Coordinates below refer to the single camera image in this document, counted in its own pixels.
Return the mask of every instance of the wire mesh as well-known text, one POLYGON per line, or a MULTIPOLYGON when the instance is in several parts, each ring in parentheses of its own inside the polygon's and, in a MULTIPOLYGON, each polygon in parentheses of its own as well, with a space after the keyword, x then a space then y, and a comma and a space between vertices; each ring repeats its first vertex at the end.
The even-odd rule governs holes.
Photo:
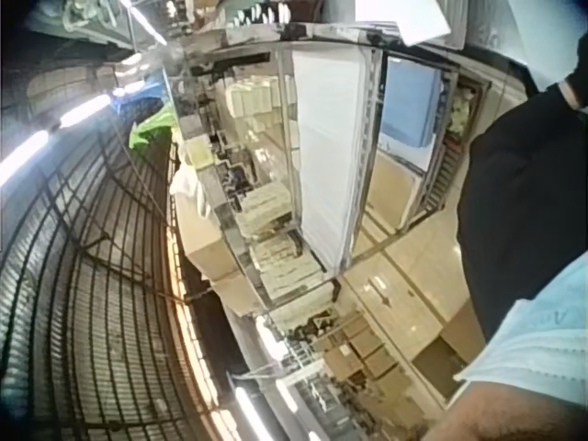
POLYGON ((160 105, 58 132, 3 188, 0 396, 35 439, 209 437, 168 313, 171 132, 121 143, 160 105))

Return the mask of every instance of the white paper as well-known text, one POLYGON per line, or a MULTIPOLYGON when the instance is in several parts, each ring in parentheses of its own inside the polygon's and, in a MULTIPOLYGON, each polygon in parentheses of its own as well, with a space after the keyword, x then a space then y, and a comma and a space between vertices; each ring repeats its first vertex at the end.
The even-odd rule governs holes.
POLYGON ((436 0, 356 0, 356 21, 395 22, 407 46, 451 32, 436 0))

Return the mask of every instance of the tiled floor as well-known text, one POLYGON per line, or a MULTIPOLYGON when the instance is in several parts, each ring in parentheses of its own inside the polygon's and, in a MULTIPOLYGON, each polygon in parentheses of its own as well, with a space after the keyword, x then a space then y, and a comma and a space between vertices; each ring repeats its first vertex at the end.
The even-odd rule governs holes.
MULTIPOLYGON (((520 99, 510 98, 500 83, 494 85, 483 103, 475 133, 484 132, 520 99)), ((431 343, 469 298, 456 241, 459 195, 467 173, 468 158, 448 194, 444 210, 425 220, 412 232, 382 253, 353 267, 344 276, 338 301, 341 310, 358 307, 364 311, 377 334, 413 377, 409 394, 428 416, 435 418, 445 401, 411 361, 431 343)), ((363 221, 355 254, 366 251, 392 231, 378 213, 363 221)))

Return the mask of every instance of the blue face mask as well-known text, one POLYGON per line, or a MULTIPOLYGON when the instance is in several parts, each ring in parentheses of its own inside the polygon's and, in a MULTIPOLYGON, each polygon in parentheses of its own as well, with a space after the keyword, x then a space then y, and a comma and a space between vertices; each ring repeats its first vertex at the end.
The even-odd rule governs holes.
POLYGON ((482 353, 456 380, 508 384, 586 405, 588 254, 534 300, 519 300, 482 353))

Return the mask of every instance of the ceiling light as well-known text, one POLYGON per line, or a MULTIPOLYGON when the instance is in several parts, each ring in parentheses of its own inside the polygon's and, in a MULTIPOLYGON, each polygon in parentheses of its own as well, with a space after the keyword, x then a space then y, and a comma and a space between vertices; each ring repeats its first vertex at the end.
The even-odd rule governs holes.
POLYGON ((135 94, 139 92, 145 86, 144 80, 135 81, 134 83, 129 83, 125 85, 124 91, 125 94, 135 94))
POLYGON ((273 438, 271 437, 269 432, 267 432, 264 423, 261 421, 261 418, 259 417, 259 413, 257 413, 257 411, 255 410, 255 407, 249 399, 249 396, 247 395, 245 389, 235 389, 235 396, 237 397, 237 402, 239 402, 239 406, 243 410, 243 413, 245 414, 247 421, 254 429, 257 438, 260 441, 273 441, 273 438))
POLYGON ((155 28, 151 25, 151 23, 149 23, 149 20, 147 20, 147 18, 145 18, 145 16, 141 13, 141 11, 139 9, 137 9, 136 7, 132 7, 130 9, 130 13, 132 14, 133 17, 135 17, 135 19, 139 22, 139 24, 141 26, 143 26, 143 28, 145 29, 145 31, 147 33, 151 34, 159 43, 163 44, 164 46, 167 46, 167 41, 165 41, 164 37, 162 37, 155 30, 155 28))
POLYGON ((41 130, 32 135, 16 149, 11 152, 0 163, 0 187, 12 177, 17 170, 22 167, 35 153, 37 153, 49 140, 49 133, 46 130, 41 130))
POLYGON ((298 411, 298 404, 296 404, 296 401, 294 400, 294 397, 292 397, 292 394, 288 390, 288 386, 286 386, 286 383, 284 383, 284 381, 282 381, 281 379, 277 379, 276 380, 276 387, 277 387, 277 390, 279 391, 279 394, 282 396, 282 398, 286 402, 286 405, 288 406, 290 411, 292 413, 296 413, 298 411))
POLYGON ((132 66, 133 64, 137 64, 141 61, 142 55, 140 53, 133 53, 129 58, 123 60, 122 63, 126 66, 132 66))
POLYGON ((73 108, 62 116, 62 127, 72 127, 78 122, 91 117, 95 113, 110 105, 110 96, 100 95, 86 101, 82 105, 73 108))

